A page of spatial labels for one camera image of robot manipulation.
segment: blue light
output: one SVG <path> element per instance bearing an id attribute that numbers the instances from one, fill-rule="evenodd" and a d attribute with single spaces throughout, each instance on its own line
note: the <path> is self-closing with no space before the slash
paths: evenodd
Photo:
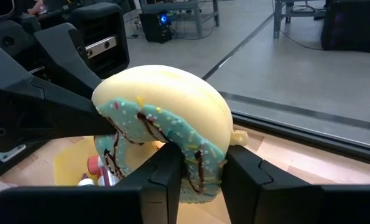
<path id="1" fill-rule="evenodd" d="M 168 18 L 166 15 L 161 15 L 160 21 L 161 23 L 165 24 L 167 22 Z"/>

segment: white bottle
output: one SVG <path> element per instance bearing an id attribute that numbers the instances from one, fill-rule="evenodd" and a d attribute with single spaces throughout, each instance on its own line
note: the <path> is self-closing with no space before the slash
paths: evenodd
<path id="1" fill-rule="evenodd" d="M 82 179 L 78 183 L 79 187 L 84 187 L 84 186 L 94 186 L 95 182 L 93 179 L 89 178 L 87 174 L 83 174 Z"/>
<path id="2" fill-rule="evenodd" d="M 110 187 L 114 186 L 119 182 L 118 177 L 110 173 L 105 166 L 100 168 L 98 172 L 98 186 Z"/>

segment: mint green frosting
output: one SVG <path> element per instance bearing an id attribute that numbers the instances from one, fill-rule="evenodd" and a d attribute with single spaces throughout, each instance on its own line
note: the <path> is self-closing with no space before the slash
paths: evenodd
<path id="1" fill-rule="evenodd" d="M 154 105 L 142 105 L 142 108 L 136 102 L 123 99 L 115 99 L 107 102 L 105 105 L 96 108 L 101 115 L 110 118 L 114 125 L 121 130 L 119 134 L 118 145 L 113 159 L 120 168 L 120 174 L 128 176 L 133 170 L 130 170 L 126 164 L 125 156 L 129 146 L 133 143 L 142 143 L 155 141 L 158 137 L 164 142 L 162 134 L 167 138 L 166 141 L 175 142 L 182 150 L 186 158 L 186 165 L 189 177 L 183 178 L 180 191 L 180 201 L 186 203 L 201 203 L 213 200 L 220 190 L 221 168 L 225 162 L 224 153 L 214 144 L 209 142 L 203 136 L 197 133 L 183 118 L 172 112 L 159 108 Z M 139 119 L 139 114 L 143 114 L 150 131 L 145 126 L 145 122 Z M 98 154 L 101 156 L 105 165 L 108 164 L 105 155 L 107 150 L 110 154 L 114 152 L 113 145 L 117 136 L 95 136 L 95 146 Z M 203 189 L 200 187 L 200 167 L 201 162 Z"/>

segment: metal table leg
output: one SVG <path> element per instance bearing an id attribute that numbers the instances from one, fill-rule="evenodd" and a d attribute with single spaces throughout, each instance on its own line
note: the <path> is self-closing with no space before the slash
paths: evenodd
<path id="1" fill-rule="evenodd" d="M 294 7 L 294 2 L 285 3 L 285 14 L 289 15 L 292 13 L 292 8 Z M 291 17 L 285 17 L 285 23 L 289 24 L 291 22 Z"/>
<path id="2" fill-rule="evenodd" d="M 283 6 L 283 3 L 280 0 L 275 0 L 274 25 L 273 25 L 273 38 L 275 39 L 280 37 L 281 22 L 282 22 L 282 6 Z"/>
<path id="3" fill-rule="evenodd" d="M 220 26 L 220 14 L 218 10 L 218 0 L 213 0 L 212 3 L 214 6 L 214 13 L 215 13 L 215 16 L 214 16 L 215 26 Z"/>
<path id="4" fill-rule="evenodd" d="M 194 11 L 194 17 L 195 17 L 195 22 L 196 22 L 196 30 L 197 30 L 197 35 L 198 38 L 203 38 L 203 31 L 201 29 L 201 18 L 200 18 L 200 8 L 197 7 Z"/>

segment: chocolate drizzle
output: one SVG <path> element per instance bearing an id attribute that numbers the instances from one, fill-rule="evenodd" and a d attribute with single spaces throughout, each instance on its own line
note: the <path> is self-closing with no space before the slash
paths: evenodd
<path id="1" fill-rule="evenodd" d="M 154 128 L 156 131 L 158 131 L 159 133 L 160 133 L 160 135 L 164 138 L 164 141 L 165 142 L 169 142 L 170 140 L 165 136 L 165 134 L 162 132 L 162 131 L 160 131 L 160 129 L 158 129 L 156 126 L 154 126 L 154 122 L 153 122 L 153 120 L 151 120 L 151 119 L 147 119 L 147 117 L 146 117 L 146 115 L 144 115 L 144 114 L 142 114 L 142 113 L 138 113 L 138 114 L 136 114 L 136 116 L 137 116 L 137 118 L 139 119 L 139 120 L 141 120 L 142 121 L 142 123 L 143 123 L 143 125 L 145 126 L 145 128 L 146 128 L 146 130 L 147 130 L 147 132 L 151 135 L 151 136 L 153 136 L 153 138 L 155 139 L 155 140 L 157 140 L 157 141 L 161 141 L 161 139 L 158 139 L 158 137 L 156 137 L 155 135 L 154 135 L 154 133 L 153 133 L 153 131 L 151 130 L 151 126 L 152 126 L 152 128 Z"/>
<path id="2" fill-rule="evenodd" d="M 111 123 L 111 125 L 113 125 L 115 128 L 116 128 L 116 130 L 118 130 L 123 136 L 124 136 L 124 138 L 125 139 L 127 139 L 127 141 L 129 141 L 131 144 L 138 144 L 138 145 L 143 145 L 144 144 L 144 142 L 134 142 L 134 141 L 132 141 L 132 140 L 130 140 L 126 135 L 125 135 L 125 133 L 113 122 L 113 120 L 111 119 L 111 118 L 109 118 L 109 117 L 107 117 L 107 120 Z"/>
<path id="3" fill-rule="evenodd" d="M 193 185 L 193 182 L 190 179 L 190 175 L 188 172 L 187 172 L 187 179 L 189 180 L 189 183 L 192 189 L 196 193 L 202 194 L 204 192 L 204 170 L 203 170 L 203 158 L 201 156 L 201 151 L 195 152 L 195 158 L 197 160 L 197 165 L 198 165 L 198 178 L 200 179 L 200 183 L 198 184 L 198 189 Z"/>
<path id="4" fill-rule="evenodd" d="M 125 176 L 124 176 L 123 172 L 121 172 L 121 169 L 117 165 L 117 162 L 116 162 L 116 151 L 117 151 L 117 148 L 118 148 L 119 133 L 115 134 L 115 137 L 116 137 L 116 139 L 115 139 L 114 144 L 113 144 L 113 155 L 107 149 L 104 150 L 103 155 L 104 155 L 104 159 L 106 161 L 106 165 L 107 165 L 109 171 L 112 172 L 115 176 L 117 176 L 120 180 L 122 180 Z"/>
<path id="5" fill-rule="evenodd" d="M 204 191 L 204 169 L 203 169 L 203 158 L 201 156 L 201 151 L 195 152 L 195 158 L 198 163 L 198 178 L 200 178 L 200 183 L 198 184 L 198 189 L 200 193 Z"/>

